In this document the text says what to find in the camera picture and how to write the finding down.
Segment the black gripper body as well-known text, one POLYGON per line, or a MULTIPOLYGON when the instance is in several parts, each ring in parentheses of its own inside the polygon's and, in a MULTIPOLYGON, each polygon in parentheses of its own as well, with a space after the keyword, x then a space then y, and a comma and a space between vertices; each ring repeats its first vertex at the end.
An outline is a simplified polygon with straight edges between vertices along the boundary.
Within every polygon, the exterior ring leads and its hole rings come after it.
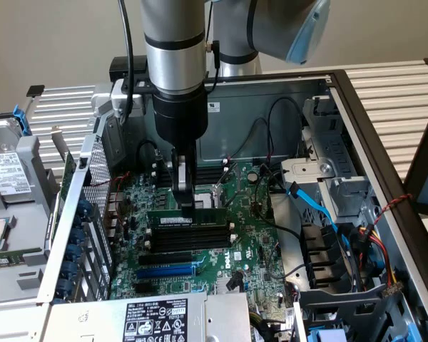
POLYGON ((158 135, 178 152, 194 146, 208 127, 208 93, 204 86, 182 95, 153 94, 158 135))

